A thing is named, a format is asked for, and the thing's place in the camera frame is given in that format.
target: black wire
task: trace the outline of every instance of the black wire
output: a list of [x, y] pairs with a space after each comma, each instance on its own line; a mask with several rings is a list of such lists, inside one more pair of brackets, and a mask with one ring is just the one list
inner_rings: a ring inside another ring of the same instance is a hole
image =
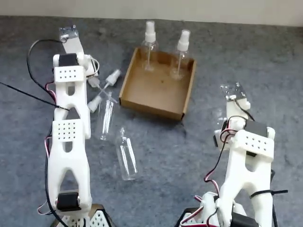
[[15, 88], [15, 87], [13, 87], [13, 86], [11, 86], [11, 85], [5, 84], [5, 83], [3, 83], [3, 82], [0, 82], [0, 84], [2, 84], [2, 85], [4, 85], [4, 86], [7, 86], [8, 88], [13, 89], [13, 90], [15, 90], [15, 91], [17, 91], [17, 92], [20, 92], [20, 93], [22, 93], [22, 94], [24, 94], [24, 95], [26, 95], [26, 96], [32, 97], [32, 98], [34, 98], [34, 99], [36, 99], [36, 100], [39, 100], [39, 101], [41, 101], [41, 102], [43, 102], [43, 103], [52, 105], [52, 106], [54, 106], [54, 107], [56, 107], [56, 108], [61, 108], [61, 109], [64, 109], [64, 110], [68, 110], [68, 109], [63, 108], [63, 107], [61, 107], [61, 106], [59, 106], [59, 105], [53, 104], [53, 103], [51, 103], [51, 102], [48, 102], [48, 101], [43, 100], [43, 99], [41, 99], [41, 98], [38, 98], [38, 97], [36, 97], [36, 96], [34, 96], [34, 95], [31, 95], [31, 94], [29, 94], [29, 93], [27, 93], [27, 92], [25, 92], [25, 91], [22, 91], [22, 90], [20, 90], [20, 89], [18, 89], [18, 88]]
[[207, 227], [209, 227], [209, 220], [210, 220], [210, 218], [211, 218], [213, 215], [215, 215], [217, 212], [218, 212], [218, 208], [214, 211], [214, 213], [212, 213], [212, 214], [207, 218], [207, 220], [206, 220], [206, 225], [207, 225]]
[[227, 136], [225, 137], [225, 140], [224, 140], [222, 149], [221, 149], [221, 151], [220, 151], [220, 155], [219, 155], [219, 157], [218, 157], [218, 160], [217, 160], [216, 165], [215, 165], [214, 168], [212, 168], [212, 170], [209, 171], [205, 176], [209, 175], [211, 172], [213, 172], [213, 171], [217, 168], [217, 166], [218, 166], [218, 164], [219, 164], [219, 162], [220, 162], [220, 159], [221, 159], [221, 156], [222, 156], [222, 153], [223, 153], [223, 150], [224, 150], [226, 141], [227, 141], [228, 137], [231, 136], [231, 135], [232, 135], [232, 134], [229, 134], [229, 135], [227, 135]]
[[240, 104], [238, 103], [238, 101], [236, 99], [234, 99], [235, 103], [237, 104], [237, 106], [244, 112], [248, 115], [248, 117], [250, 117], [253, 121], [255, 121], [255, 119], [253, 118], [253, 116], [247, 111], [247, 110], [244, 110]]
[[63, 43], [61, 42], [60, 40], [55, 40], [55, 39], [39, 39], [39, 40], [36, 40], [32, 45], [31, 47], [29, 48], [28, 50], [28, 53], [27, 53], [27, 70], [28, 70], [28, 73], [29, 73], [29, 76], [31, 77], [31, 79], [43, 90], [45, 91], [46, 93], [49, 94], [49, 92], [45, 89], [45, 87], [40, 84], [33, 76], [33, 72], [31, 70], [31, 67], [30, 67], [30, 55], [31, 55], [31, 52], [33, 50], [33, 48], [38, 44], [38, 43], [42, 43], [42, 42], [54, 42], [54, 43]]
[[64, 226], [64, 227], [68, 227], [63, 221], [62, 219], [59, 217], [59, 215], [56, 213], [56, 211], [54, 211], [54, 209], [52, 208], [50, 199], [49, 199], [49, 194], [48, 194], [48, 182], [47, 182], [47, 169], [48, 169], [48, 157], [47, 155], [45, 156], [45, 194], [46, 194], [46, 200], [47, 200], [47, 204], [49, 207], [49, 210], [51, 211], [51, 213], [54, 215], [54, 217]]

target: empty bottle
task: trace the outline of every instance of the empty bottle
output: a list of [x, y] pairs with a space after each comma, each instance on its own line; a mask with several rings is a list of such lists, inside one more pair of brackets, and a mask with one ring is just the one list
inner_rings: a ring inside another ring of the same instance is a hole
[[187, 73], [189, 36], [190, 31], [182, 30], [177, 49], [171, 58], [170, 76], [174, 79], [182, 79]]
[[134, 180], [138, 176], [138, 166], [131, 140], [126, 136], [124, 127], [120, 129], [116, 138], [116, 151], [122, 179], [125, 181]]
[[156, 41], [155, 22], [146, 22], [145, 40], [142, 42], [140, 51], [143, 60], [143, 68], [153, 71], [154, 63], [157, 62], [158, 43]]
[[98, 109], [98, 121], [96, 127], [96, 136], [100, 140], [110, 140], [113, 135], [113, 115], [115, 103], [112, 99], [112, 93], [109, 92], [106, 102], [101, 102]]

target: white robotic arm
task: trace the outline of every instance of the white robotic arm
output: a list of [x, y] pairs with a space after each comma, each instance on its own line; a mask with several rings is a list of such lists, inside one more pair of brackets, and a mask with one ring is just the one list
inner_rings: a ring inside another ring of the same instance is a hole
[[[56, 108], [53, 121], [53, 144], [48, 160], [48, 192], [51, 206], [57, 213], [85, 219], [89, 223], [92, 198], [90, 195], [89, 164], [85, 152], [85, 139], [90, 138], [90, 113], [87, 107], [86, 70], [88, 61], [82, 53], [55, 55], [54, 82], [57, 105], [65, 109], [74, 107], [79, 119], [66, 120], [68, 111]], [[74, 94], [68, 87], [74, 86]], [[72, 142], [72, 150], [65, 144]], [[66, 172], [70, 170], [79, 188], [61, 192]]]
[[[250, 103], [239, 83], [222, 85], [221, 89], [227, 101], [227, 118], [222, 128], [215, 131], [214, 138], [221, 152], [229, 150], [225, 182], [218, 190], [219, 195], [207, 192], [200, 197], [200, 209], [203, 208], [200, 215], [187, 213], [177, 226], [206, 227], [208, 223], [212, 227], [271, 227], [273, 191], [270, 183], [275, 130], [254, 121], [247, 111]], [[247, 217], [242, 205], [235, 202], [241, 189], [250, 196], [254, 218]]]

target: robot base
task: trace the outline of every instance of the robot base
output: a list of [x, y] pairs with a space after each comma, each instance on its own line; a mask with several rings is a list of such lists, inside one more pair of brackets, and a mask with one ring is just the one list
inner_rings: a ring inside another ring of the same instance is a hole
[[[86, 227], [115, 227], [112, 219], [106, 213], [104, 207], [100, 204], [92, 204], [89, 213], [90, 226]], [[77, 221], [69, 220], [68, 216], [64, 216], [62, 220], [69, 227], [77, 227]], [[50, 227], [61, 227], [62, 225], [55, 220]]]

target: cardboard box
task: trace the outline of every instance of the cardboard box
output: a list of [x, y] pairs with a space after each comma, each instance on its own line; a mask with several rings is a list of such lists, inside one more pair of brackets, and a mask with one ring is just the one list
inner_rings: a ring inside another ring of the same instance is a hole
[[181, 80], [174, 80], [169, 75], [172, 55], [157, 52], [158, 62], [152, 72], [142, 67], [143, 60], [136, 48], [127, 70], [119, 100], [120, 105], [140, 112], [156, 114], [175, 120], [184, 117], [196, 70], [196, 61], [190, 59], [187, 75]]

